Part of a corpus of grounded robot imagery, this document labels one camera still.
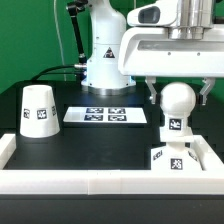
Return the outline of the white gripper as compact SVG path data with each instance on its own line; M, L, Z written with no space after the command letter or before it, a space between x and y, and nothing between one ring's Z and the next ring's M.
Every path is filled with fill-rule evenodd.
M172 40L166 28L130 28L121 41L118 69L123 75L147 76L152 104L160 103L155 77L202 77L205 105L215 78L224 77L224 26L206 30L202 40Z

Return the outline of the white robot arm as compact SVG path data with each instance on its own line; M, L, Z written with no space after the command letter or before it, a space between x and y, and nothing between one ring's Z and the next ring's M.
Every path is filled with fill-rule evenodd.
M156 0L126 16L109 0L88 0L92 20L92 55L86 89L119 94L144 76L157 101L158 77L201 77L205 102L217 78L224 78L224 24L214 22L215 0Z

